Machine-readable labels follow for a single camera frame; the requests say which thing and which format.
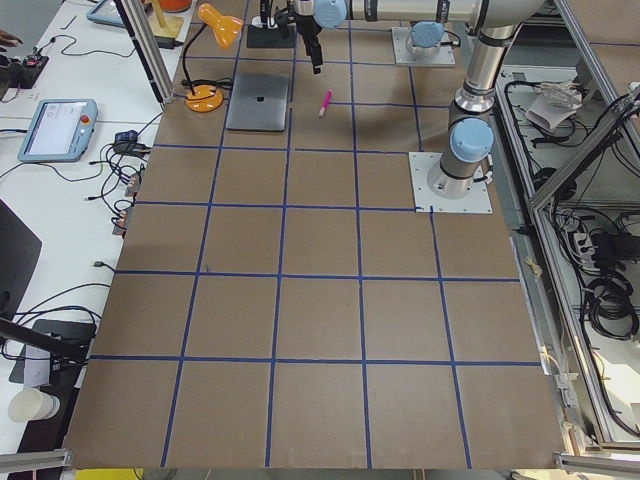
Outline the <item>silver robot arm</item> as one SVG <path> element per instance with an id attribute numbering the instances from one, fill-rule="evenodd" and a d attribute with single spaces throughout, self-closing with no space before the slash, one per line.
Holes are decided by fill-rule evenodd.
<path id="1" fill-rule="evenodd" d="M 286 1 L 280 8 L 273 1 L 259 2 L 259 15 L 247 27 L 248 48 L 292 48 L 294 33 L 302 36 L 307 54 L 320 52 L 318 35 L 323 28 L 337 28 L 346 19 L 342 1 L 322 1 L 324 12 L 314 14 L 313 1 Z M 435 51 L 441 46 L 459 46 L 460 38 L 443 23 L 414 22 L 408 29 L 406 49 L 412 53 Z"/>
<path id="2" fill-rule="evenodd" d="M 477 168 L 494 142 L 485 117 L 493 108 L 495 83 L 504 57 L 521 24 L 536 13 L 541 1 L 288 1 L 287 23 L 304 40 L 315 73 L 320 72 L 318 35 L 346 20 L 462 21 L 477 37 L 462 86 L 449 109 L 448 145 L 428 174 L 436 195 L 461 199 L 474 182 Z"/>

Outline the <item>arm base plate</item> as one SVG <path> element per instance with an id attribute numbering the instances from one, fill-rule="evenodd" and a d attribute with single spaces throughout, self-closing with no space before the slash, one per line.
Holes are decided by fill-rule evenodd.
<path id="1" fill-rule="evenodd" d="M 407 67 L 453 68 L 456 64 L 453 47 L 446 45 L 449 35 L 444 33 L 442 41 L 433 47 L 418 47 L 412 43 L 409 27 L 391 29 L 395 64 Z"/>
<path id="2" fill-rule="evenodd" d="M 491 214 L 489 180 L 479 165 L 474 176 L 456 180 L 440 168 L 439 152 L 408 154 L 414 209 L 421 213 Z"/>

